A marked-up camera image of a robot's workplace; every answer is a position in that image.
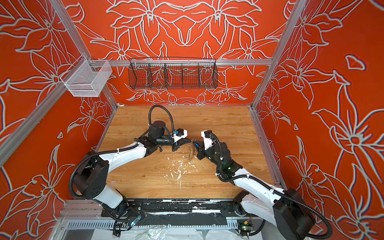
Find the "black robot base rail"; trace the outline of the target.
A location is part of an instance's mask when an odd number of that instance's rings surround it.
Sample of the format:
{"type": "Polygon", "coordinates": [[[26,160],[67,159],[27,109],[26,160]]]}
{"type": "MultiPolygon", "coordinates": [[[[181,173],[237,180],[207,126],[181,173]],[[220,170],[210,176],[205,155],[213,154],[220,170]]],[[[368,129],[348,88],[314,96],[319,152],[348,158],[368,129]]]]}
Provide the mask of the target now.
{"type": "Polygon", "coordinates": [[[106,230],[113,236],[150,229],[250,230],[260,229],[264,220],[241,213],[231,199],[129,199],[129,210],[116,221],[92,201],[70,200],[57,223],[59,239],[71,233],[90,235],[106,230]]]}

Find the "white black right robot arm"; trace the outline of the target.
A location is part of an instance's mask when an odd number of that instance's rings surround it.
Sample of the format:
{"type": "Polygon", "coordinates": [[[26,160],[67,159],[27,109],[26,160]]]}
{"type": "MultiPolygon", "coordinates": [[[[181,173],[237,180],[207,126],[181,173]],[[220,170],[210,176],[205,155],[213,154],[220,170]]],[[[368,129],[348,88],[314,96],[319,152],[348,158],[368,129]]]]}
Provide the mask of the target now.
{"type": "Polygon", "coordinates": [[[221,182],[243,189],[235,201],[244,213],[274,225],[286,240],[326,240],[332,236],[329,221],[308,206],[297,191],[274,187],[252,175],[232,159],[226,143],[220,142],[212,131],[203,131],[202,138],[192,141],[198,159],[215,164],[221,182]]]}

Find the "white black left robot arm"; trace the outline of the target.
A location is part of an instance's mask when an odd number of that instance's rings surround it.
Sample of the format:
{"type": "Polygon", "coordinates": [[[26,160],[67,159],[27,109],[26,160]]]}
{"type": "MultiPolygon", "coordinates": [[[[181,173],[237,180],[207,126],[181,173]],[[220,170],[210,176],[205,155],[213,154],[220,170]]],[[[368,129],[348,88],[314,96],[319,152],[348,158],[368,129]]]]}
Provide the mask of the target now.
{"type": "Polygon", "coordinates": [[[69,192],[78,200],[92,200],[109,210],[117,210],[125,205],[126,197],[107,184],[110,172],[132,161],[140,160],[170,146],[175,152],[180,146],[191,142],[185,129],[176,129],[172,114],[163,106],[159,106],[169,116],[171,127],[163,121],[152,121],[152,112],[157,106],[149,110],[148,129],[131,145],[110,150],[88,152],[75,167],[69,179],[69,192]]]}

